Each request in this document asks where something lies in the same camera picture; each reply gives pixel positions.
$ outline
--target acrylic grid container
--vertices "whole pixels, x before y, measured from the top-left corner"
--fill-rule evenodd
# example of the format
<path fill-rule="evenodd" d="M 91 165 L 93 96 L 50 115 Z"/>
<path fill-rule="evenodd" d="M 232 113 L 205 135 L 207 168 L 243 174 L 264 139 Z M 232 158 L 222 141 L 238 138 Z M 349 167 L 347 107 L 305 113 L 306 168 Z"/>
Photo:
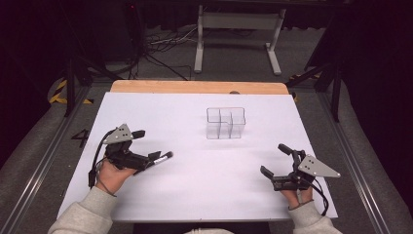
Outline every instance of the acrylic grid container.
<path fill-rule="evenodd" d="M 206 138 L 241 138 L 245 127 L 242 107 L 213 107 L 206 110 Z"/>

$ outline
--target dark floor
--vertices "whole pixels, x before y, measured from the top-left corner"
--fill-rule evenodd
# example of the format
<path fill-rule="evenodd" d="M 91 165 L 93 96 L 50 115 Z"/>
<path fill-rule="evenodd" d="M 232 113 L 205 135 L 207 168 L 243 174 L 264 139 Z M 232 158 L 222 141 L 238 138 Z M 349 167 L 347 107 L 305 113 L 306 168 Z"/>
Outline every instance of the dark floor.
<path fill-rule="evenodd" d="M 263 49 L 267 38 L 271 38 L 266 31 L 254 31 L 246 37 L 226 31 L 211 32 L 205 41 L 203 72 L 190 75 L 188 67 L 174 69 L 191 80 L 286 82 L 291 75 L 304 72 L 322 33 L 322 29 L 282 31 L 276 47 L 282 76 L 272 73 Z M 196 44 L 188 41 L 152 56 L 170 66 L 193 66 L 195 48 Z M 139 63 L 136 76 L 180 80 L 176 77 L 145 58 Z M 343 86 L 340 98 L 340 123 L 335 123 L 328 111 L 330 91 L 318 94 L 313 83 L 306 81 L 291 91 L 297 94 L 297 108 L 318 158 L 342 175 L 340 179 L 327 180 L 339 215 L 333 219 L 334 225 L 343 233 L 413 233 L 411 215 L 363 134 L 346 87 Z M 53 103 L 1 169 L 2 233 L 47 232 L 82 153 L 82 141 L 72 137 L 91 130 L 110 86 L 109 79 L 95 78 L 89 89 L 78 87 L 78 98 L 93 99 L 94 103 L 81 104 L 67 118 L 63 118 L 66 106 Z M 269 226 L 271 233 L 291 233 L 293 228 L 290 220 L 269 222 Z M 110 233 L 132 233 L 132 224 L 115 223 Z"/>

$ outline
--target person's arm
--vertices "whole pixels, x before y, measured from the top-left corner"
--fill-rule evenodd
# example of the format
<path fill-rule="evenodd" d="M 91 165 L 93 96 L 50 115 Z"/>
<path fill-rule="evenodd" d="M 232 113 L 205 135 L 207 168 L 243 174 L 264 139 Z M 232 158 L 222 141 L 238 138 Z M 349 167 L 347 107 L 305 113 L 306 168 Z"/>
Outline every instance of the person's arm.
<path fill-rule="evenodd" d="M 48 233 L 107 233 L 112 226 L 110 213 L 117 200 L 114 194 L 135 172 L 132 169 L 119 170 L 103 160 L 96 186 L 82 202 L 70 205 Z"/>
<path fill-rule="evenodd" d="M 297 191 L 283 190 L 282 195 L 288 201 L 288 213 L 294 221 L 294 234 L 339 234 L 339 230 L 334 228 L 331 219 L 322 216 L 316 209 L 313 201 L 313 188 L 301 190 L 301 203 L 299 202 Z"/>

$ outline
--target white table surface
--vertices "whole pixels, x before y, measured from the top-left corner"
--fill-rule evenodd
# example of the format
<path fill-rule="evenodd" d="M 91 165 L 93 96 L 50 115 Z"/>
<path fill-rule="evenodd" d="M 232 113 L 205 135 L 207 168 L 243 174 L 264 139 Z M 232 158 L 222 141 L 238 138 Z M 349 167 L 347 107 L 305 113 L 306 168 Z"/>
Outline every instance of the white table surface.
<path fill-rule="evenodd" d="M 207 139 L 209 107 L 243 107 L 242 138 Z M 197 95 L 106 93 L 58 215 L 89 192 L 88 172 L 100 140 L 128 124 L 144 130 L 130 150 L 147 155 L 172 151 L 160 165 L 129 178 L 118 191 L 112 218 L 126 222 L 264 221 L 289 218 L 287 202 L 260 173 L 292 172 L 292 158 L 279 143 L 314 154 L 290 95 Z M 99 159 L 104 153 L 100 150 Z M 329 200 L 327 216 L 337 217 Z M 323 203 L 315 191 L 316 206 Z"/>

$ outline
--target gray sleeve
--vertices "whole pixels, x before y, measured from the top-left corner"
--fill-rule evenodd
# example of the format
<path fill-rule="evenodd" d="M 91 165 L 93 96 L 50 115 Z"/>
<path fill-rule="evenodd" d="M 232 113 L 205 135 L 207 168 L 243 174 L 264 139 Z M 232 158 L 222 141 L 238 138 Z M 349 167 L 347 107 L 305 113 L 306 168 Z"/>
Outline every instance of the gray sleeve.
<path fill-rule="evenodd" d="M 341 233 L 334 228 L 331 219 L 322 216 L 316 209 L 314 201 L 301 205 L 300 207 L 289 211 L 294 221 L 294 234 L 339 234 Z"/>
<path fill-rule="evenodd" d="M 115 205 L 115 197 L 93 187 L 82 202 L 73 203 L 61 214 L 48 233 L 107 233 Z"/>

